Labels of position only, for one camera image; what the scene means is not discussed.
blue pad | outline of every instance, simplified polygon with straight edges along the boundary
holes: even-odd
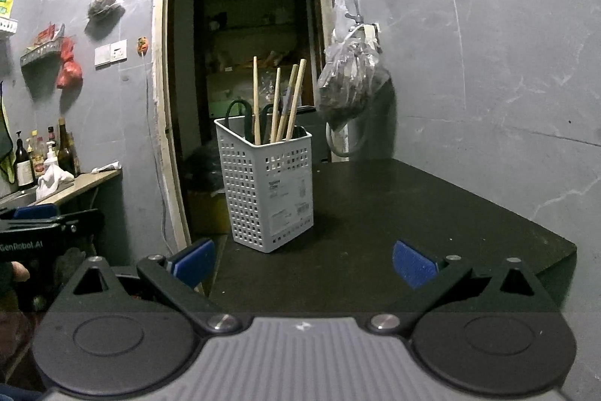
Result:
[[[411,289],[423,286],[438,274],[438,267],[432,260],[417,253],[403,242],[394,245],[393,267]]]
[[[26,208],[17,208],[13,219],[48,219],[58,216],[58,207],[54,204],[38,204]]]
[[[197,242],[168,259],[171,275],[194,288],[212,274],[216,252],[212,240]]]

perforated basket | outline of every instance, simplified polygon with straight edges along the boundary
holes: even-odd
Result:
[[[255,146],[242,136],[243,117],[215,126],[234,240],[268,253],[311,228],[311,135]]]

wall switch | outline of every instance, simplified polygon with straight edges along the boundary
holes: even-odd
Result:
[[[127,60],[127,40],[123,39],[117,43],[110,45],[110,60],[111,62],[119,62]]]
[[[94,65],[110,64],[110,45],[104,45],[94,50]]]

chopstick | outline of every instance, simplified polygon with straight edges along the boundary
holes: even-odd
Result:
[[[279,78],[282,73],[282,69],[278,67],[278,72],[275,76],[275,94],[273,95],[273,111],[271,116],[271,136],[269,141],[275,142],[275,138],[278,134],[278,106],[279,106]]]
[[[290,73],[290,79],[288,81],[288,89],[286,90],[286,97],[284,99],[284,107],[282,109],[282,116],[279,119],[278,134],[276,135],[275,141],[282,141],[284,136],[284,130],[286,129],[286,122],[288,121],[288,111],[290,105],[290,97],[292,96],[292,86],[296,80],[296,73],[298,72],[299,66],[294,64],[292,66],[292,72]]]
[[[252,59],[252,98],[254,102],[253,114],[255,117],[255,145],[261,144],[261,124],[259,123],[259,70],[257,57]]]
[[[286,139],[292,138],[292,132],[294,131],[294,121],[296,120],[296,106],[299,101],[299,95],[301,93],[302,79],[305,75],[305,66],[307,65],[306,59],[300,60],[299,73],[296,77],[296,87],[294,88],[294,98],[292,99],[292,107],[290,108],[290,118],[288,121],[288,132],[286,132]]]

black table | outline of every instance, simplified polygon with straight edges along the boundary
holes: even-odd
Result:
[[[521,257],[558,302],[575,265],[573,243],[396,160],[317,165],[313,198],[314,227],[270,254],[227,238],[213,301],[232,313],[379,311],[410,290],[393,269],[399,239],[483,266]]]

